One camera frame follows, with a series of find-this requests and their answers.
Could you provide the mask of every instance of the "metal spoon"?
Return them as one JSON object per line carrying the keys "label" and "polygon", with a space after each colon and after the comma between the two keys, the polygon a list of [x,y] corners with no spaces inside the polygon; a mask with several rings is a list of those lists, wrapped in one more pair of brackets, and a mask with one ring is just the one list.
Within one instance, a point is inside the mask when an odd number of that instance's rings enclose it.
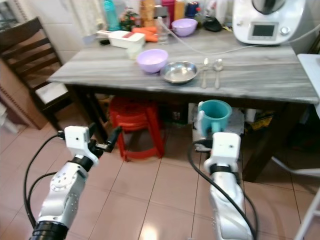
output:
{"label": "metal spoon", "polygon": [[215,89],[220,88],[220,78],[219,78],[220,73],[219,72],[222,71],[223,69],[224,69],[224,65],[222,63],[222,59],[215,60],[215,62],[213,64],[213,70],[216,71],[215,82],[214,82]]}
{"label": "metal spoon", "polygon": [[209,60],[206,57],[203,62],[203,80],[202,80],[202,84],[201,84],[201,88],[203,88],[203,89],[207,88],[206,72],[208,70],[208,64],[209,64]]}

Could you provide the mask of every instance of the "purple bowl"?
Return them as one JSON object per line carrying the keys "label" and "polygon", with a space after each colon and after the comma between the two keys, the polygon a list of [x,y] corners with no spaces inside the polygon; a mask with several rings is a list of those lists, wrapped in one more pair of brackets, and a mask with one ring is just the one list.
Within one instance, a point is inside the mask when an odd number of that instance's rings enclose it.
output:
{"label": "purple bowl", "polygon": [[162,69],[168,59],[168,53],[161,49],[150,49],[141,52],[136,58],[140,68],[147,73],[157,73]]}
{"label": "purple bowl", "polygon": [[172,22],[172,29],[179,37],[186,37],[192,34],[198,25],[198,22],[192,18],[182,18]]}

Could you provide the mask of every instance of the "teal mug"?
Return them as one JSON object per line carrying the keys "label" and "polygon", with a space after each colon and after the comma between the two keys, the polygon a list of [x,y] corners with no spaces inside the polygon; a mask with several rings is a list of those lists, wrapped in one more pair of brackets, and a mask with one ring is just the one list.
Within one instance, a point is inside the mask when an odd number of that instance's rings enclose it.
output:
{"label": "teal mug", "polygon": [[224,101],[201,101],[198,104],[197,129],[204,137],[207,137],[208,130],[223,132],[231,114],[232,107]]}

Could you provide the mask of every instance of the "red plastic stool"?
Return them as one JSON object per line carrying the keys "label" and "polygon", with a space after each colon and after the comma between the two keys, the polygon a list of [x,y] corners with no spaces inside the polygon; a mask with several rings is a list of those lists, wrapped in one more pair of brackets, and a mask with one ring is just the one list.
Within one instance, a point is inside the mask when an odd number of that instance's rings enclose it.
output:
{"label": "red plastic stool", "polygon": [[165,154],[164,141],[161,137],[158,118],[158,108],[155,102],[149,100],[135,100],[126,97],[114,97],[109,105],[109,114],[113,127],[121,126],[124,132],[133,132],[148,129],[154,147],[145,151],[125,150],[125,140],[121,133],[117,144],[121,157],[145,159],[154,155],[161,158]]}

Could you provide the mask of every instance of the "metal bowl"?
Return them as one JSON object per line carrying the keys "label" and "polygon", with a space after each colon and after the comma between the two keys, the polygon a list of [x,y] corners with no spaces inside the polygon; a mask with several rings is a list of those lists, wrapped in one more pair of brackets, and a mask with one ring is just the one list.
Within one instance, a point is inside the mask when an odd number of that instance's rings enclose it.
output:
{"label": "metal bowl", "polygon": [[188,61],[168,63],[160,70],[163,79],[173,84],[184,84],[191,81],[198,74],[196,65]]}

